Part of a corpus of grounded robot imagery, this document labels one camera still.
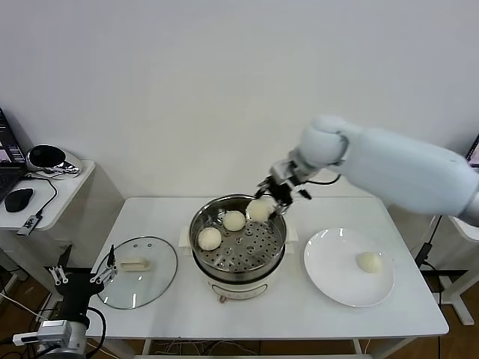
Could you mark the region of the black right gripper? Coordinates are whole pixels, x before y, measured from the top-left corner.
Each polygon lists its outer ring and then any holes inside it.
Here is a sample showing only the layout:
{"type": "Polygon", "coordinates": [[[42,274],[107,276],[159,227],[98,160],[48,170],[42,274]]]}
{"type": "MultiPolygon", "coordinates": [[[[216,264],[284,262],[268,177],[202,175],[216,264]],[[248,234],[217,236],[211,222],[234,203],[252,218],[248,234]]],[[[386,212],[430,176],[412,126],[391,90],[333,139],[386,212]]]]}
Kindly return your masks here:
{"type": "Polygon", "coordinates": [[[293,204],[293,198],[291,195],[291,188],[288,184],[278,184],[274,179],[266,178],[261,181],[256,191],[256,198],[261,198],[266,192],[274,198],[271,202],[271,213],[269,214],[269,220],[284,216],[290,206],[293,204]]]}

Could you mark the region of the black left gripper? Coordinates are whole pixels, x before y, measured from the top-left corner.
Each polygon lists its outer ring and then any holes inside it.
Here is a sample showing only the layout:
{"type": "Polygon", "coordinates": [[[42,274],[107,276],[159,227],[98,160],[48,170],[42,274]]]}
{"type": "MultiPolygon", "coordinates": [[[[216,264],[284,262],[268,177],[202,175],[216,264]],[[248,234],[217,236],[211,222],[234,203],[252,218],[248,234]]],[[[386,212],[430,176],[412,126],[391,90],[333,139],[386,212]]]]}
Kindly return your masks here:
{"type": "Polygon", "coordinates": [[[50,268],[54,284],[63,300],[58,313],[59,320],[86,320],[91,296],[97,293],[97,284],[107,284],[118,273],[115,262],[115,247],[111,245],[106,256],[106,264],[98,268],[97,273],[65,275],[70,258],[70,249],[66,249],[58,258],[57,264],[50,268]]]}

